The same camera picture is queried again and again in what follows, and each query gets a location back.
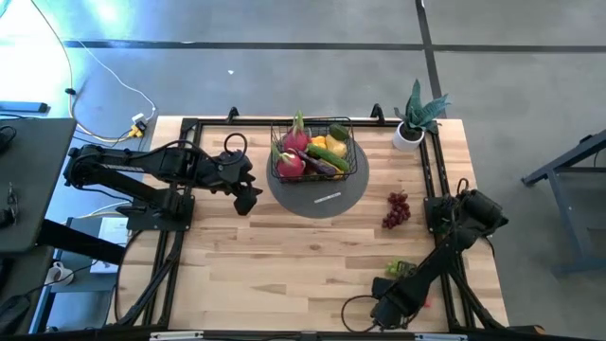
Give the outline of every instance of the red grapes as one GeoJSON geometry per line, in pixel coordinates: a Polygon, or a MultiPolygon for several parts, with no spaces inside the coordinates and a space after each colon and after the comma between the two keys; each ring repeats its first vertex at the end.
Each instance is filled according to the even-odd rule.
{"type": "Polygon", "coordinates": [[[387,202],[391,205],[391,211],[383,218],[382,227],[392,229],[410,218],[410,206],[406,204],[406,199],[406,193],[389,193],[387,202]]]}

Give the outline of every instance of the wooden tabletop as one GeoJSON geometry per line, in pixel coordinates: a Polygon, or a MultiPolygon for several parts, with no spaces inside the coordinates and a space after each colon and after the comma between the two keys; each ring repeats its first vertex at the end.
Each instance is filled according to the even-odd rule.
{"type": "MultiPolygon", "coordinates": [[[[182,117],[159,117],[151,142],[155,148],[178,138],[182,117]]],[[[440,137],[450,188],[460,177],[475,186],[463,123],[440,121],[440,137]]],[[[170,327],[205,330],[344,331],[340,311],[351,296],[369,295],[374,277],[382,277],[393,259],[419,263],[434,248],[427,232],[421,201],[426,196],[419,151],[402,153],[391,144],[393,128],[355,128],[365,151],[370,179],[363,198],[346,213],[329,219],[309,219],[284,209],[268,189],[265,165],[270,151],[269,127],[204,127],[201,147],[211,155],[223,149],[224,138],[240,132],[248,138],[247,156],[264,191],[246,217],[233,208],[233,196],[195,189],[196,207],[186,233],[176,282],[170,327]],[[386,197],[404,189],[412,218],[393,230],[381,228],[389,211],[386,197]]],[[[232,148],[242,145],[233,139],[232,148]]],[[[434,150],[428,143],[433,174],[434,150]]],[[[151,186],[166,184],[146,176],[151,186]]],[[[439,183],[434,179],[437,195],[439,183]]],[[[124,314],[147,285],[158,232],[142,233],[132,245],[122,269],[119,294],[124,314]]],[[[490,248],[478,241],[463,253],[467,278],[497,321],[507,315],[490,248]]],[[[164,286],[158,299],[162,299],[164,286]]],[[[458,292],[454,301],[463,322],[458,292]]],[[[156,315],[162,301],[156,304],[156,315]]],[[[411,331],[445,332],[447,324],[439,280],[430,290],[431,307],[420,311],[411,331]]],[[[370,325],[374,302],[348,305],[346,321],[354,329],[370,325]]]]}

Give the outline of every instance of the round gray platform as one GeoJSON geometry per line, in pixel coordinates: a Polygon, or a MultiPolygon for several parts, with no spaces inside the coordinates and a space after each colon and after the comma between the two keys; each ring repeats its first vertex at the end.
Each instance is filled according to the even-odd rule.
{"type": "Polygon", "coordinates": [[[280,183],[271,174],[270,155],[266,171],[269,189],[284,208],[303,217],[330,218],[347,211],[362,198],[368,184],[368,160],[362,148],[354,144],[358,170],[342,181],[280,183]]]}

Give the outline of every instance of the snake plant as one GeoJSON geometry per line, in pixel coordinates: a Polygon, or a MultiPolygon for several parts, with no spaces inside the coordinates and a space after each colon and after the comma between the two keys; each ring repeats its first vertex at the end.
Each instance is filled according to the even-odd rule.
{"type": "Polygon", "coordinates": [[[406,112],[402,114],[396,110],[396,116],[404,121],[407,130],[430,131],[437,134],[437,124],[434,118],[446,108],[450,103],[446,102],[448,95],[444,95],[439,99],[434,99],[423,106],[420,103],[420,84],[419,80],[415,80],[413,92],[406,103],[406,112]]]}

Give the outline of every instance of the wire basket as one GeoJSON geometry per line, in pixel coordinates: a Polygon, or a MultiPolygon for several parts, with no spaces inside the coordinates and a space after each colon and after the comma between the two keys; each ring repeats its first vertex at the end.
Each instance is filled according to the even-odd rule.
{"type": "MultiPolygon", "coordinates": [[[[353,127],[351,126],[351,119],[349,117],[319,117],[319,118],[303,118],[303,124],[305,125],[305,132],[309,137],[316,136],[327,136],[330,134],[329,126],[331,124],[338,123],[344,126],[348,130],[349,138],[345,142],[348,147],[348,152],[343,157],[349,163],[349,171],[339,174],[341,176],[327,176],[323,174],[305,174],[300,176],[281,176],[277,172],[277,156],[271,153],[272,157],[272,176],[278,179],[280,182],[306,182],[306,181],[343,181],[346,180],[351,174],[358,170],[358,161],[356,159],[356,146],[353,139],[353,127]]],[[[293,121],[289,120],[277,120],[272,122],[271,134],[272,143],[276,147],[284,152],[283,149],[283,137],[289,132],[293,121]]]]}

